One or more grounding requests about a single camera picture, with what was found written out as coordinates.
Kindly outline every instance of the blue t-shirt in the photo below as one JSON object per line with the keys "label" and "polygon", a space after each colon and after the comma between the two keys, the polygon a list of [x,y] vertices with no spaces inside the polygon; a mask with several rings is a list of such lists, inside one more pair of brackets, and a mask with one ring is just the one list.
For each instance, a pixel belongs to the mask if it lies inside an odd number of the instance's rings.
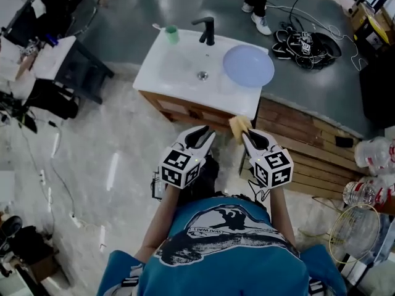
{"label": "blue t-shirt", "polygon": [[146,265],[114,252],[98,295],[308,295],[298,251],[258,205],[214,197],[177,210]]}

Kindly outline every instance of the bathroom sink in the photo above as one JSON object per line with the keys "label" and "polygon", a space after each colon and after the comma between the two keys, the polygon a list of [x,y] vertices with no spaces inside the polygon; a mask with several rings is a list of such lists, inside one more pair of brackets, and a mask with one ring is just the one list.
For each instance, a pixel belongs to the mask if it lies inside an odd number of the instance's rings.
{"label": "bathroom sink", "polygon": [[179,35],[179,43],[171,45],[165,32],[159,33],[133,87],[253,119],[262,88],[239,86],[222,64],[229,49],[250,44],[215,35],[215,44],[208,46],[199,42],[201,32],[179,30]]}

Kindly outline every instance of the faucet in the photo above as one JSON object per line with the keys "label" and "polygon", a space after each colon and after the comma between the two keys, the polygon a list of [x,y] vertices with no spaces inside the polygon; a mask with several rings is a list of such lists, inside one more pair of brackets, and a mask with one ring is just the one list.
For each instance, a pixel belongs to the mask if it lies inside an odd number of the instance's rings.
{"label": "faucet", "polygon": [[213,17],[204,17],[199,20],[192,21],[192,25],[196,25],[199,23],[203,23],[206,25],[206,29],[204,30],[202,36],[199,38],[200,43],[206,42],[208,46],[214,45],[214,18]]}

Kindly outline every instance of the yellow sponge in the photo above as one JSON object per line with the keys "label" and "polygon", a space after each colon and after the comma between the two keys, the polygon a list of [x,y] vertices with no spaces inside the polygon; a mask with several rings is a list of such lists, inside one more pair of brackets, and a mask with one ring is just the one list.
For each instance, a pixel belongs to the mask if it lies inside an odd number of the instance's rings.
{"label": "yellow sponge", "polygon": [[248,133],[248,129],[252,128],[250,120],[248,117],[238,115],[229,120],[229,125],[237,143],[241,145],[243,143],[241,133]]}

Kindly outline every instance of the sneaker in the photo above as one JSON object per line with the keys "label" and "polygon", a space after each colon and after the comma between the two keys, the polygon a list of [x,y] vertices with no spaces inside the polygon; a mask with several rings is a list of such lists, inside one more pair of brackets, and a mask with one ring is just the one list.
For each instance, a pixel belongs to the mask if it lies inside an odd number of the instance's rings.
{"label": "sneaker", "polygon": [[269,26],[267,25],[266,17],[258,17],[253,13],[251,15],[251,20],[256,24],[257,30],[263,35],[272,34],[272,31],[270,31]]}
{"label": "sneaker", "polygon": [[254,10],[254,7],[250,6],[248,3],[243,3],[241,10],[243,10],[245,13],[251,13],[252,10]]}

